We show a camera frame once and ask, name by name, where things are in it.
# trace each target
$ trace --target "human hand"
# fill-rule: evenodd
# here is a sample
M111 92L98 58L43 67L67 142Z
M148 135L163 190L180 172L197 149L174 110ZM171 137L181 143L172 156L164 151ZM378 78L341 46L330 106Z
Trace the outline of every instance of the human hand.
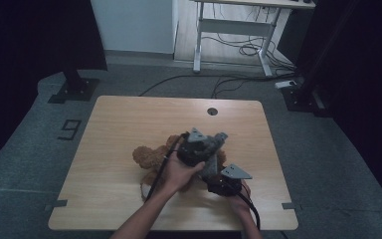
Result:
M187 184L196 172L203 169L204 165L205 162L200 162L194 167L187 166L178 158L177 152L173 151L164 170L165 187L174 192L178 191Z
M241 194L243 194L247 199L250 199L251 189L247 185L244 179L241 180L243 188L241 189ZM241 216L243 213L250 213L250 206L238 195L226 197L229 204L232 207L232 210L238 216Z

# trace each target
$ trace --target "stuffed toy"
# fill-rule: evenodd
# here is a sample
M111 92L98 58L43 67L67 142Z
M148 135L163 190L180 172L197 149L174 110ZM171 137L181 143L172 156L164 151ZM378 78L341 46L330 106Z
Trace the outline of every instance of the stuffed toy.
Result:
M160 168L160 165L163 162L163 157L167 154L169 151L169 148L171 145L175 142L175 140L179 137L179 135L170 135L166 143L164 145L161 145L157 147L156 149L152 149L147 146L140 146L135 149L135 151L132 153L132 157L136 163L141 168L149 169L149 172L144 175L144 177L141 179L140 187L141 187L141 197L143 200L148 195L148 192L150 191L151 185L153 184L154 179L156 178L156 175L158 173L158 170ZM178 143L181 144L184 139L180 138ZM218 165L218 171L222 170L223 163L226 161L226 154L225 151L222 149L219 149L217 151L217 165ZM160 188L160 186L164 183L163 176L158 181L155 191ZM192 183L192 179L181 188L180 191L184 192L187 191Z

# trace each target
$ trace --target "wooden table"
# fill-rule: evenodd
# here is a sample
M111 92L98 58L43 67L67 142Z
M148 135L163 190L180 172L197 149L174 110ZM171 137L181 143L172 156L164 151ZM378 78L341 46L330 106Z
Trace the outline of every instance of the wooden table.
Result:
M216 116L207 113L218 111ZM170 98L100 97L64 183L49 227L55 230L115 230L142 205L146 170L132 159L141 145L164 144L171 134L195 126L205 134L224 131L228 161L249 172L247 180L264 230L297 227L287 184L259 102ZM196 181L165 206L152 230L241 230L225 198Z
M267 77L272 77L272 71L269 66L269 59L267 57L267 50L272 40L273 33L275 32L278 18L283 8L290 9L314 9L315 4L304 3L302 0L297 2L290 0L193 0L200 2L200 12L198 17L197 27L197 44L194 52L194 67L195 73L200 72L201 65L201 35L203 32L208 33L224 33L235 35L259 36L266 38L262 49L259 51L258 56L262 63L263 70ZM221 3L221 4L235 4L235 5L252 5L252 6L265 6L276 7L275 17L270 23L261 22L248 22L248 21L230 21L221 19L207 19L203 16L204 3Z

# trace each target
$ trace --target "floor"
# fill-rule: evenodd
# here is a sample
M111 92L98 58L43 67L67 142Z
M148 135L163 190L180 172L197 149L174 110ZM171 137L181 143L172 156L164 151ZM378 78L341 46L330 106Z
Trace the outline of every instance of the floor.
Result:
M100 79L90 102L48 104L64 76L55 74L39 83L34 105L0 151L0 238L110 236L110 231L53 231L48 227L97 97L138 96L164 79L186 76L158 85L145 96L210 99L219 76L260 73L256 67L204 64L204 75L196 76L190 63L139 57L110 57L107 64L108 72L81 71L83 77ZM230 82L219 90L232 91L218 98L263 104L299 223L296 230L284 234L289 239L382 238L382 188L333 119L287 110L275 89L275 83L282 80ZM66 120L82 121L71 141L58 140L66 135L61 130ZM207 238L202 236L207 232L201 233L169 235ZM262 234L265 239L286 238L280 231ZM152 233L150 238L169 237Z
M199 12L201 5L198 4L197 6L197 3L194 1L178 1L178 4L179 26L174 58L177 61L193 61L194 49L197 42L197 12ZM227 19L236 21L254 22L257 20L257 22L271 22L275 16L276 11L276 8L261 9L260 7L242 5L208 3L204 5L205 18ZM290 9L282 9L278 19L278 25L273 35L273 42L269 47L269 50L274 52L275 56L283 61L286 61L287 59L279 51L275 50L275 47L281 38L289 13ZM260 60L257 55L245 56L240 54L239 46L248 44L249 36L203 33L202 37L202 62L229 63L252 66L260 65ZM219 43L216 40L224 40L228 42L228 44L238 47L227 46L225 44ZM261 46L263 40L254 40L252 43ZM251 49L244 49L244 51L247 54L255 53L255 51Z

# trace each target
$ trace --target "wall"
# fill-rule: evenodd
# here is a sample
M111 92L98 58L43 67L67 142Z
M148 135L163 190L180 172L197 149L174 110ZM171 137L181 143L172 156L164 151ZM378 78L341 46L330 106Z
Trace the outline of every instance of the wall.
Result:
M173 54L177 0L92 0L105 50Z

